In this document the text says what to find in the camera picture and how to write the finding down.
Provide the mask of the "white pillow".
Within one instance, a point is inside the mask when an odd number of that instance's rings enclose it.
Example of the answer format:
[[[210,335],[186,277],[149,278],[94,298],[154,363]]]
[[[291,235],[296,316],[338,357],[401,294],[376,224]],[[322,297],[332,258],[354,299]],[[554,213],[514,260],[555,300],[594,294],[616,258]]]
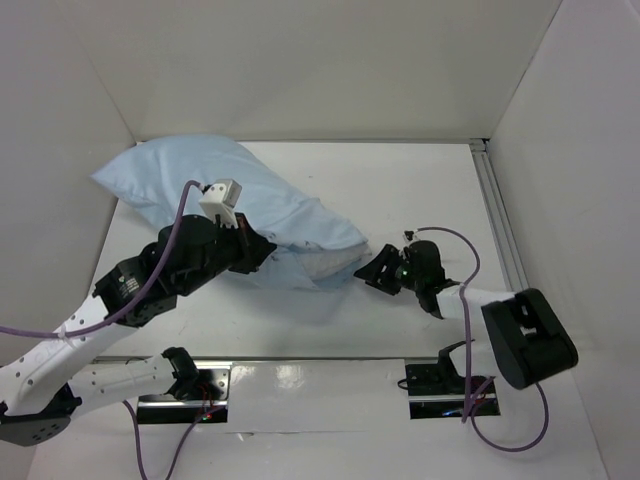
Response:
[[[371,249],[367,243],[339,250],[318,250],[301,253],[299,262],[313,281],[323,280],[367,257]]]

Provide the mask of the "light blue pillowcase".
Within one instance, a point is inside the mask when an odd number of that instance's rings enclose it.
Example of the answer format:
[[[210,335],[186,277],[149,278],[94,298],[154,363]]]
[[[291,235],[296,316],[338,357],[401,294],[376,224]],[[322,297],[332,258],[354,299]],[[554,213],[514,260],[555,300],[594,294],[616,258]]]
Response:
[[[339,288],[370,253],[367,238],[351,221],[226,137],[150,140],[119,154],[91,177],[157,229],[173,223],[186,182],[198,182],[205,191],[189,197],[185,213],[223,218],[242,213],[254,231],[275,244],[248,276],[264,289]]]

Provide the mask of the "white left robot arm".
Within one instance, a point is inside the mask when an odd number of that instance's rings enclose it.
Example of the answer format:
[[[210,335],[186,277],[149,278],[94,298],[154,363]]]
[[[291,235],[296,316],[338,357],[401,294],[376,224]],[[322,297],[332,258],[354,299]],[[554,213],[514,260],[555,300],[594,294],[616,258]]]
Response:
[[[276,246],[242,214],[234,226],[204,216],[181,217],[155,242],[119,262],[50,337],[1,369],[1,438],[38,445],[70,422],[104,406],[144,395],[177,400],[196,390],[199,371],[182,347],[96,370],[90,363],[111,345],[225,271],[256,272]]]

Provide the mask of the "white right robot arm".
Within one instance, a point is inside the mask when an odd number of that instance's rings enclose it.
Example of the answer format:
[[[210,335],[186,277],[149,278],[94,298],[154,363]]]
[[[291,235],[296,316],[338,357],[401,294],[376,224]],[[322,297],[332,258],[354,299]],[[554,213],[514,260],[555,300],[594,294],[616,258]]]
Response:
[[[447,277],[437,245],[415,241],[403,249],[390,244],[354,276],[389,295],[412,291],[420,307],[438,319],[481,323],[497,370],[523,390],[577,366],[578,350],[544,294],[535,288],[494,292],[463,288]]]

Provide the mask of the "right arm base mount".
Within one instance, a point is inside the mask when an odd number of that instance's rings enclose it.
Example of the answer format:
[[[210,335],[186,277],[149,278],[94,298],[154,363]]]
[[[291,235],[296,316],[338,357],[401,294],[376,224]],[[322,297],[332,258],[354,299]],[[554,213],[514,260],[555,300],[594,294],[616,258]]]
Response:
[[[412,420],[462,417],[465,380],[448,360],[410,360],[397,386],[407,393]]]

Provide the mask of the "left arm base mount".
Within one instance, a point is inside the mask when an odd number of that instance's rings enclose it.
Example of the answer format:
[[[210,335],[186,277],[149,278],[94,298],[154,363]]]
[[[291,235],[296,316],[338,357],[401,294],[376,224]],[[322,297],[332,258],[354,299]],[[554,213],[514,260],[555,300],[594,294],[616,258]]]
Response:
[[[205,424],[228,420],[231,362],[196,360],[199,376],[192,389],[179,399],[170,394],[138,399],[136,418],[142,425],[188,425],[201,418]]]

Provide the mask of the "aluminium rail right side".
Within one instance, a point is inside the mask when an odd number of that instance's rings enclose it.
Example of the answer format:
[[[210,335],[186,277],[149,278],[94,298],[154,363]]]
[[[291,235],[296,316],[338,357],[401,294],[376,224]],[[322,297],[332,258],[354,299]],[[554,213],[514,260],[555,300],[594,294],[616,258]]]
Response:
[[[488,152],[486,139],[472,139],[471,156],[488,213],[505,282],[515,291],[529,287],[506,206]]]

